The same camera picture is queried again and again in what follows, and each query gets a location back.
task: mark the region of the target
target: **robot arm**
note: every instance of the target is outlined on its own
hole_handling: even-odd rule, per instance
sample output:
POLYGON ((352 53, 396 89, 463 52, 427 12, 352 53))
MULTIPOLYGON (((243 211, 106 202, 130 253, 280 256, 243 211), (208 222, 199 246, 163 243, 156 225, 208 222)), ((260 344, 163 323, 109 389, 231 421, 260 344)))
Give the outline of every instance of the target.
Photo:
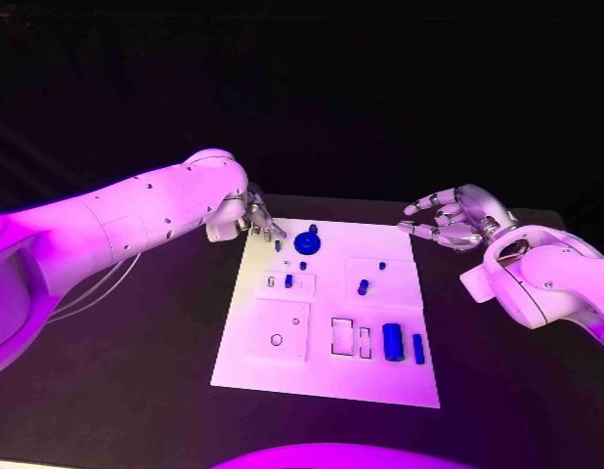
POLYGON ((241 166, 220 149, 94 192, 0 215, 0 369, 77 283, 201 225, 210 241, 233 239, 248 228, 285 237, 241 166))
POLYGON ((521 226, 495 197, 472 185, 446 190, 410 204, 404 214, 446 204, 437 227, 403 221, 399 228, 456 250, 482 242, 482 264, 461 275, 479 303, 497 298, 512 319, 536 328, 564 319, 604 345, 604 256, 575 235, 521 226))

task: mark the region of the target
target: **blue object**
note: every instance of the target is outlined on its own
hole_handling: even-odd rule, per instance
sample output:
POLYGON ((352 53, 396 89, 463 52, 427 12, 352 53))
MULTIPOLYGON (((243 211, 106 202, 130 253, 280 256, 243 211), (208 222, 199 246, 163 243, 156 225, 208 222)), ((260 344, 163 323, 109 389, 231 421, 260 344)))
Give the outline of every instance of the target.
POLYGON ((383 325, 384 336, 384 358, 388 362, 401 362, 403 354, 403 338, 400 336, 400 325, 390 322, 383 325))
POLYGON ((361 284, 358 285, 358 294, 361 296, 365 296, 367 292, 368 292, 368 280, 361 280, 361 284))
POLYGON ((305 233, 300 233, 295 237, 295 250, 303 254, 305 256, 310 256, 312 254, 316 254, 321 249, 321 238, 318 236, 319 229, 316 228, 316 225, 309 226, 309 231, 305 233))
POLYGON ((411 344, 414 345, 414 361, 417 364, 424 364, 424 346, 419 334, 411 334, 411 344))

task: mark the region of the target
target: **black curtain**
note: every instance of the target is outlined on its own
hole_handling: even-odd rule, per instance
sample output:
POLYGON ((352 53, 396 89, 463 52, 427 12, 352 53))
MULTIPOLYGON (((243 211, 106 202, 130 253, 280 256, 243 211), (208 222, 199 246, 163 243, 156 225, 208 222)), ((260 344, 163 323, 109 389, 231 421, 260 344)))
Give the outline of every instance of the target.
POLYGON ((0 4, 0 210, 228 149, 266 192, 482 186, 604 248, 604 3, 0 4))

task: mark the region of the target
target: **dark table surface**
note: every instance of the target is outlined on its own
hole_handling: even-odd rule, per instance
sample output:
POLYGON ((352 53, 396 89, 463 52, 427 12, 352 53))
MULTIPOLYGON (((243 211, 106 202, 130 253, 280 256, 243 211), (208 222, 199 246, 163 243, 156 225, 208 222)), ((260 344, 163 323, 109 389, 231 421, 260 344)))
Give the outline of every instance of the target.
MULTIPOLYGON (((375 224, 400 220, 403 208, 296 196, 270 196, 269 205, 280 217, 375 224)), ((553 212, 515 215, 562 225, 553 212)), ((45 327, 0 372, 0 458, 189 469, 263 448, 336 442, 479 467, 604 467, 602 346, 566 321, 528 330, 497 301, 476 304, 458 275, 481 252, 455 254, 420 239, 442 408, 212 387, 244 241, 184 235, 143 254, 90 310, 45 327)))

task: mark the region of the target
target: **cable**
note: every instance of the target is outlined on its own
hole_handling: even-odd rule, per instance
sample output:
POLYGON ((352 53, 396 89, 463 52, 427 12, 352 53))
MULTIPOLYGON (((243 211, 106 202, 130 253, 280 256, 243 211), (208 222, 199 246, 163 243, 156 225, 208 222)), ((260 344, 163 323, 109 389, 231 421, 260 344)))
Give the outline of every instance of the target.
POLYGON ((132 271, 133 266, 136 265, 136 262, 137 262, 139 259, 140 259, 140 254, 133 259, 133 262, 130 263, 130 266, 126 269, 126 272, 123 273, 123 276, 116 280, 116 283, 109 287, 109 290, 83 308, 80 308, 77 311, 71 311, 70 313, 64 314, 62 316, 58 316, 57 318, 49 319, 45 323, 51 324, 52 322, 57 322, 58 320, 62 320, 64 318, 68 318, 75 313, 80 313, 83 310, 90 308, 111 293, 111 290, 119 286, 119 283, 126 278, 126 275, 132 271))
POLYGON ((111 270, 107 272, 107 274, 100 279, 97 284, 87 290, 87 292, 74 301, 71 301, 65 306, 61 306, 59 308, 55 309, 55 311, 51 313, 51 316, 57 315, 58 313, 62 313, 62 311, 71 308, 96 291, 96 289, 104 284, 106 280, 111 277, 111 274, 114 273, 114 271, 122 267, 122 264, 123 264, 123 261, 111 268, 111 270))

